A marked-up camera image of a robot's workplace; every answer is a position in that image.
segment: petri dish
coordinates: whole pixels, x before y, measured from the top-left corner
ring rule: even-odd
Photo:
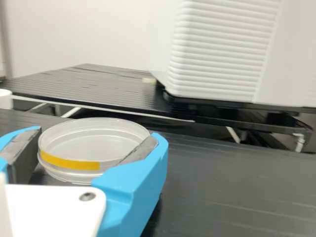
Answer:
[[[38,159],[61,181],[90,184],[150,136],[143,126],[118,118],[83,118],[55,125],[39,137]]]

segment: screw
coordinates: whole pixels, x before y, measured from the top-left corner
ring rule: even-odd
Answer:
[[[84,193],[79,197],[80,201],[91,201],[95,198],[94,193]]]

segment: white plastic part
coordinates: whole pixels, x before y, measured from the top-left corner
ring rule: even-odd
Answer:
[[[0,89],[0,109],[13,109],[12,92],[6,89]]]
[[[5,174],[0,172],[0,236],[13,237],[7,196],[5,192],[5,183]]]
[[[5,190],[13,234],[1,212],[1,237],[95,237],[106,208],[105,194],[92,187],[6,185]]]
[[[151,4],[148,69],[170,94],[316,107],[316,1]]]

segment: small beige object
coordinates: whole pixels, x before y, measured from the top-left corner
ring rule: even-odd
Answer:
[[[155,78],[143,78],[143,83],[156,84],[157,80]]]
[[[0,109],[13,109],[12,91],[0,89]]]

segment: black platform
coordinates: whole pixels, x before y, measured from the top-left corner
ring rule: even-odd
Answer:
[[[66,119],[0,110],[0,135]],[[144,237],[311,237],[315,156],[161,133],[168,175]],[[64,185],[38,167],[32,184]]]
[[[83,64],[7,80],[0,87],[13,91],[17,96],[51,103],[190,119],[259,132],[300,133],[306,136],[306,140],[313,130],[288,114],[271,116],[264,111],[249,111],[257,108],[246,103],[217,102],[209,105],[199,101],[191,105],[186,99],[178,101],[179,98],[168,103],[163,98],[166,92],[150,79],[153,76],[145,71]]]

